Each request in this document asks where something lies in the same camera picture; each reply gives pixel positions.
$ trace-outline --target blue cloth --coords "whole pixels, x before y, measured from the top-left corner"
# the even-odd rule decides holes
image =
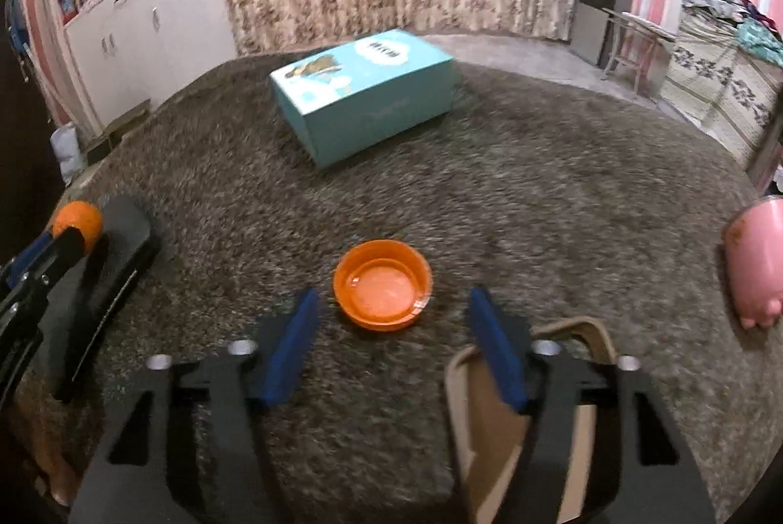
[[[5,26],[8,28],[13,50],[19,56],[24,56],[24,46],[30,44],[30,34],[27,32],[21,0],[5,0]]]
[[[783,69],[783,43],[759,21],[745,19],[745,22],[737,27],[737,42],[742,50],[751,56]]]

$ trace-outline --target orange foam ball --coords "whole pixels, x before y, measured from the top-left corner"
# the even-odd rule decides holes
[[[98,243],[103,232],[103,219],[100,211],[86,201],[72,201],[55,215],[52,223],[52,235],[59,236],[66,228],[78,228],[85,239],[85,254]]]

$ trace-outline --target cabinet door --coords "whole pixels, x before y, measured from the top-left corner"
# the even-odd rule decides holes
[[[114,12],[106,21],[111,54],[125,83],[116,108],[123,113],[147,99],[152,108],[157,108],[167,99],[173,84],[151,16],[149,0],[116,0]]]
[[[65,35],[95,114],[101,127],[105,128],[114,119],[111,107],[115,104],[122,76],[103,33],[102,18],[98,15],[91,17],[90,13],[71,21],[65,28]]]
[[[153,26],[179,91],[236,58],[226,0],[150,0]]]

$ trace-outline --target orange plastic bowl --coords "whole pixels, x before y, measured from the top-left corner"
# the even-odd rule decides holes
[[[351,248],[334,271],[334,296],[354,323],[388,332],[408,327],[432,294],[427,260],[402,241]]]

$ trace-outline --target teal cardboard box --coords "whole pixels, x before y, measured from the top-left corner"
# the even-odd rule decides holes
[[[453,59],[401,30],[340,45],[271,74],[277,102],[321,168],[449,111]]]

